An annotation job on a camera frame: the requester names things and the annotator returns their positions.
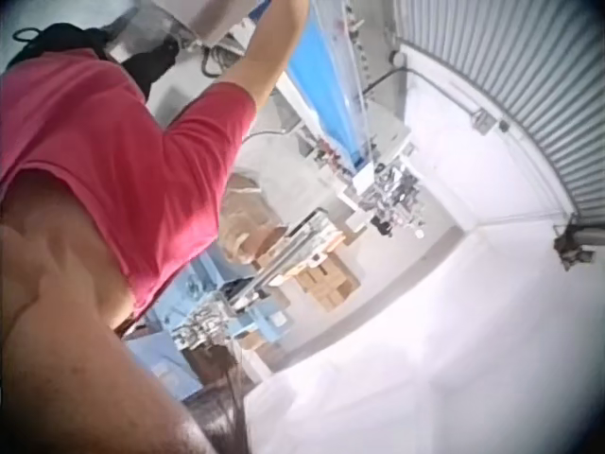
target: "cable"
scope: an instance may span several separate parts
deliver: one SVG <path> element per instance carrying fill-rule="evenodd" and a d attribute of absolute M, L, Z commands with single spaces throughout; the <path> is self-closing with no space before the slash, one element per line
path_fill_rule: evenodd
<path fill-rule="evenodd" d="M 201 61 L 201 73 L 208 79 L 217 79 L 221 76 L 220 73 L 211 73 L 208 71 L 208 60 L 210 60 L 211 49 L 204 47 L 203 59 Z"/>
<path fill-rule="evenodd" d="M 392 75 L 397 74 L 399 72 L 407 72 L 407 73 L 413 74 L 415 76 L 418 76 L 420 79 L 424 80 L 426 83 L 428 83 L 430 86 L 432 86 L 435 90 L 437 90 L 439 93 L 441 93 L 442 95 L 447 97 L 450 101 L 452 101 L 454 104 L 456 104 L 458 107 L 460 107 L 465 113 L 467 113 L 470 116 L 475 115 L 475 111 L 472 111 L 471 109 L 466 107 L 464 104 L 462 104 L 460 101 L 458 101 L 454 97 L 450 96 L 445 90 L 443 90 L 438 84 L 433 82 L 431 79 L 427 78 L 425 75 L 419 73 L 418 71 L 415 71 L 413 69 L 406 68 L 406 67 L 394 68 L 394 69 L 391 69 L 390 71 L 388 71 L 387 73 L 385 73 L 384 75 L 382 75 L 380 78 L 378 78 L 377 80 L 372 82 L 370 85 L 368 85 L 363 90 L 363 92 L 362 92 L 363 96 L 367 95 L 369 92 L 371 92 L 374 88 L 376 88 L 382 82 L 384 82 L 385 80 L 390 78 Z"/>
<path fill-rule="evenodd" d="M 290 131 L 286 131 L 286 130 L 281 130 L 281 131 L 259 131 L 259 132 L 253 132 L 252 134 L 250 134 L 248 137 L 246 137 L 244 139 L 244 141 L 242 142 L 242 145 L 244 145 L 246 142 L 248 142 L 250 139 L 253 139 L 254 137 L 258 137 L 260 135 L 288 135 L 290 134 Z"/>
<path fill-rule="evenodd" d="M 21 35 L 25 33 L 33 32 L 36 33 L 36 36 L 33 38 L 23 38 Z M 30 43 L 40 35 L 42 31 L 35 26 L 27 26 L 26 28 L 20 28 L 12 34 L 12 39 L 17 43 Z"/>

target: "person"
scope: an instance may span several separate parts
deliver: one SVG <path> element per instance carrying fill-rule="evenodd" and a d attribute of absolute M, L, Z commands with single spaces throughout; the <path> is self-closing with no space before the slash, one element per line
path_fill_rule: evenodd
<path fill-rule="evenodd" d="M 23 450 L 211 452 L 113 330 L 216 238 L 242 138 L 308 11 L 273 0 L 246 55 L 165 131 L 91 44 L 3 75 L 2 419 Z"/>

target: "white wall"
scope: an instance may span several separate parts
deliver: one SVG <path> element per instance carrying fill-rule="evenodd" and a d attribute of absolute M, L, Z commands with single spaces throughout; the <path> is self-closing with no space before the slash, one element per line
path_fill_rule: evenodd
<path fill-rule="evenodd" d="M 410 48 L 408 66 L 437 83 L 473 112 L 504 116 L 487 98 L 439 64 Z M 523 132 L 497 127 L 482 136 L 471 116 L 425 81 L 409 75 L 406 123 L 419 152 L 412 164 L 465 230 L 517 218 L 557 217 L 571 203 L 542 153 Z"/>
<path fill-rule="evenodd" d="M 266 382 L 249 399 L 255 452 L 557 452 L 603 403 L 605 269 L 563 271 L 549 232 L 480 229 L 382 314 Z"/>

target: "stacked cardboard boxes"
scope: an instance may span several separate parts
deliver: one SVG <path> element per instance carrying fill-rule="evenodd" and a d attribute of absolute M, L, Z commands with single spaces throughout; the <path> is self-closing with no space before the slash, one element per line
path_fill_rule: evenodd
<path fill-rule="evenodd" d="M 296 280 L 326 311 L 342 305 L 359 288 L 357 278 L 335 253 L 328 253 L 316 268 L 301 271 Z"/>

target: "blue machine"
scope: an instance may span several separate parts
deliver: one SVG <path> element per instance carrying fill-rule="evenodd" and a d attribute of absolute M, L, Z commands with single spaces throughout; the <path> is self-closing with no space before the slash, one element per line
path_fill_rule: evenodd
<path fill-rule="evenodd" d="M 127 340 L 126 345 L 137 362 L 157 376 L 176 399 L 184 400 L 201 390 L 202 385 L 196 374 L 189 367 L 168 332 L 162 331 Z"/>
<path fill-rule="evenodd" d="M 251 14 L 261 18 L 270 0 Z M 354 170 L 368 163 L 369 135 L 354 55 L 341 0 L 312 2 L 309 21 L 287 73 L 321 126 Z"/>
<path fill-rule="evenodd" d="M 235 279 L 254 274 L 255 270 L 250 266 L 229 263 L 220 248 L 213 244 L 179 273 L 147 317 L 159 323 L 167 332 L 174 332 L 185 323 L 191 312 L 204 304 L 204 296 L 209 292 L 218 290 Z M 230 336 L 236 337 L 258 330 L 267 341 L 275 342 L 291 325 L 292 321 L 268 297 L 231 320 L 228 332 Z"/>

